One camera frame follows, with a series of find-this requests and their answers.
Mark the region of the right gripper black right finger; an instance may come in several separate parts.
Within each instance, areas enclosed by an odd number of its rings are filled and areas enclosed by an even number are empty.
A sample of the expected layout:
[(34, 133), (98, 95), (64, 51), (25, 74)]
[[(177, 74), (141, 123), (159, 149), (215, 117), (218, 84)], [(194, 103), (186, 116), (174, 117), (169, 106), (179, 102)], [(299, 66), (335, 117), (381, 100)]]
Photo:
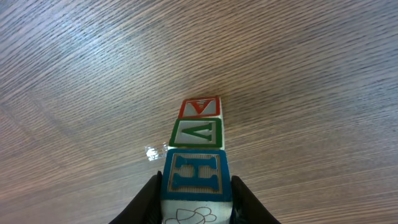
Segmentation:
[(280, 224), (236, 175), (231, 178), (231, 191), (233, 211), (230, 224)]

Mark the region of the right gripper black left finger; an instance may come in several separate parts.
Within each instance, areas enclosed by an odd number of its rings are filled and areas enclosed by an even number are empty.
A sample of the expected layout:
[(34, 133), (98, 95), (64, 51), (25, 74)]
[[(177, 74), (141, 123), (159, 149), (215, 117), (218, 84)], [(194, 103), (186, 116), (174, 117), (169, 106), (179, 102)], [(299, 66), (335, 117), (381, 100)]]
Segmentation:
[(161, 183), (162, 173), (158, 171), (109, 224), (162, 224)]

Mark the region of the red U letter block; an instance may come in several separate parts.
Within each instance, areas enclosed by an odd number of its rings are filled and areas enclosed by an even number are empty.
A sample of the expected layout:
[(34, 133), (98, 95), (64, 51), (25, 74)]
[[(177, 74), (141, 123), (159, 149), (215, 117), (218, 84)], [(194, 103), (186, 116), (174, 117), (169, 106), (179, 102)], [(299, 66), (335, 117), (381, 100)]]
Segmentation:
[(228, 224), (233, 196), (225, 151), (169, 150), (160, 208), (164, 224)]

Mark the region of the white block red sketch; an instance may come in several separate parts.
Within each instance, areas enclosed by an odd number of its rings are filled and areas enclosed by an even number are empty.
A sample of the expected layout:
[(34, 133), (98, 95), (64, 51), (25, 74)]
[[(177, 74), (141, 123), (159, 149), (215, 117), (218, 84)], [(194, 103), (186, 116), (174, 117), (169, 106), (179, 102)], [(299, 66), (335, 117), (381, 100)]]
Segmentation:
[(177, 119), (169, 148), (224, 150), (223, 120), (220, 118)]

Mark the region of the white block green side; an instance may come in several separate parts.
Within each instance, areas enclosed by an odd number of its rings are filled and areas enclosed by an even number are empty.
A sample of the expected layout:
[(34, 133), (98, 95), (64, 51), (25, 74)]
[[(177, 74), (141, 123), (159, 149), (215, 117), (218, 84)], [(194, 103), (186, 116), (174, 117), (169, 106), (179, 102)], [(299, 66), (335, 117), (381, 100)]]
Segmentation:
[(185, 99), (179, 110), (178, 118), (222, 118), (221, 98), (205, 96)]

